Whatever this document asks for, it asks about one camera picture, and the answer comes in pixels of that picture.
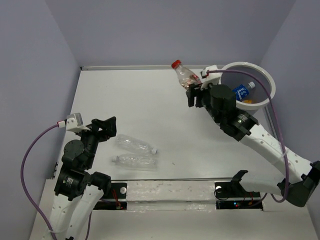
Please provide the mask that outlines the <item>clear bottle white cap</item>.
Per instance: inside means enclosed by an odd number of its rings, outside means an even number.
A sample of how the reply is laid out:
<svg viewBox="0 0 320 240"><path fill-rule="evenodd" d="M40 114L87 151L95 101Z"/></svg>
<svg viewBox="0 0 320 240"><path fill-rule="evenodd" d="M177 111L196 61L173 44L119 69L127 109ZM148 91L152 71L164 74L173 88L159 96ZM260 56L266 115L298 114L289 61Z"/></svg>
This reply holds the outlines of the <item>clear bottle white cap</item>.
<svg viewBox="0 0 320 240"><path fill-rule="evenodd" d="M137 154L156 155L158 153L158 149L149 143L124 134L116 137L115 144L121 149Z"/></svg>

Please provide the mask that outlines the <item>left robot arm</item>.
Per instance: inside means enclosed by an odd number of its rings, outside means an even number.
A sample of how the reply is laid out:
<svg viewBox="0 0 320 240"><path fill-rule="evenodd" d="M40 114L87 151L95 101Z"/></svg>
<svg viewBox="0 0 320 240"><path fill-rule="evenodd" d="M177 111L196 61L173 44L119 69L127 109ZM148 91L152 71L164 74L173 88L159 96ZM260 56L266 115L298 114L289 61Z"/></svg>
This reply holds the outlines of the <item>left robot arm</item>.
<svg viewBox="0 0 320 240"><path fill-rule="evenodd" d="M54 188L53 206L44 240L76 240L96 203L110 194L111 177L92 168L98 145L117 134L116 117L93 119L84 125L80 113L67 116L59 127L75 133L63 149L62 166Z"/></svg>

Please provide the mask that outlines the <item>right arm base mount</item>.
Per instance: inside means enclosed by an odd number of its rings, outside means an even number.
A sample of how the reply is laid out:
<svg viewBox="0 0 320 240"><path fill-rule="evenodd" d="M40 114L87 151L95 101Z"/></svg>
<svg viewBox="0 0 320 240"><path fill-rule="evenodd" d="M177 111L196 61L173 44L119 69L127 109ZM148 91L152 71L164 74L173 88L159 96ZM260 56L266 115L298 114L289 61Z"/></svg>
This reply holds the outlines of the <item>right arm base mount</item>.
<svg viewBox="0 0 320 240"><path fill-rule="evenodd" d="M213 193L217 210L263 210L263 196L259 192L245 191L237 183L218 181Z"/></svg>

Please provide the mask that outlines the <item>red cap clear bottle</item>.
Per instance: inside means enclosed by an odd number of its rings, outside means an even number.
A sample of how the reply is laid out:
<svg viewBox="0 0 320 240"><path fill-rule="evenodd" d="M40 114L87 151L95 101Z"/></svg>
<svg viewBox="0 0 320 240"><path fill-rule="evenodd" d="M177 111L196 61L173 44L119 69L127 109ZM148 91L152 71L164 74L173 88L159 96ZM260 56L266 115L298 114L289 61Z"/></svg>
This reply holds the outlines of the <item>red cap clear bottle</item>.
<svg viewBox="0 0 320 240"><path fill-rule="evenodd" d="M200 78L189 68L185 67L180 60L176 60L171 64L171 68L176 72L179 84L186 90L190 85L201 84Z"/></svg>

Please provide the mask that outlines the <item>blue label water bottle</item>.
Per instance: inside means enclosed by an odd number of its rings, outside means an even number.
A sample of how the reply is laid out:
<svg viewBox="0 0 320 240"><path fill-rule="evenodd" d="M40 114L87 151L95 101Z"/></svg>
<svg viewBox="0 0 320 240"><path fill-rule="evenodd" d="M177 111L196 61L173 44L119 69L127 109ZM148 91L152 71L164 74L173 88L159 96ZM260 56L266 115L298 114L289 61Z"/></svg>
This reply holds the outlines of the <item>blue label water bottle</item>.
<svg viewBox="0 0 320 240"><path fill-rule="evenodd" d="M235 87L232 91L235 93L236 100L242 102L245 98L247 98L250 93L255 89L256 85L253 81L247 84L240 84Z"/></svg>

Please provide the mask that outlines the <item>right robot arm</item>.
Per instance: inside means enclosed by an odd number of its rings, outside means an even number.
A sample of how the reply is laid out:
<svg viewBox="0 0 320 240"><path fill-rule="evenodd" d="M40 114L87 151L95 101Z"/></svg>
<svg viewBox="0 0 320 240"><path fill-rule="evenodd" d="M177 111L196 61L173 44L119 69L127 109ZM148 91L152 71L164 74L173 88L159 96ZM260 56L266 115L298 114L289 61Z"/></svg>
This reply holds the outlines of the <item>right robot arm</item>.
<svg viewBox="0 0 320 240"><path fill-rule="evenodd" d="M258 120L237 108L236 94L226 85L210 85L202 90L191 84L186 91L189 107L205 108L214 122L228 136L251 148L280 173L258 175L238 171L229 187L235 196L261 192L285 198L296 207L304 207L320 183L320 163L310 162L275 139Z"/></svg>

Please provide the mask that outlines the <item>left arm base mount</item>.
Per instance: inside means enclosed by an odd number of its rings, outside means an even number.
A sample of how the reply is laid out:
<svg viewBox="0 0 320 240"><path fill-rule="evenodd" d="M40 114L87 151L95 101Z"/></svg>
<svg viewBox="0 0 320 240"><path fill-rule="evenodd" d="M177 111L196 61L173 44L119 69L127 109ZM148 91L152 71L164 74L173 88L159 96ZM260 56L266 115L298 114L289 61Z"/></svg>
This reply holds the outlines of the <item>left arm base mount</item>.
<svg viewBox="0 0 320 240"><path fill-rule="evenodd" d="M128 184L123 181L113 181L107 194L96 203L94 210L124 211L127 209Z"/></svg>

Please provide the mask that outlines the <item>orange juice bottle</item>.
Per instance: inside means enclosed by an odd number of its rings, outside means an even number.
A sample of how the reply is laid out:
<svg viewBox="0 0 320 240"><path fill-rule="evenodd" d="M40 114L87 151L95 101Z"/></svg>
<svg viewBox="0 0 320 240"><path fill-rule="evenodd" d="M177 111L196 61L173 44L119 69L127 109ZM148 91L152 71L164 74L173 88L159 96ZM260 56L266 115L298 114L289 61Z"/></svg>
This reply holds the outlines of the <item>orange juice bottle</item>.
<svg viewBox="0 0 320 240"><path fill-rule="evenodd" d="M252 104L253 101L252 101L251 99L246 99L246 100L243 101L243 103L245 103L245 104Z"/></svg>

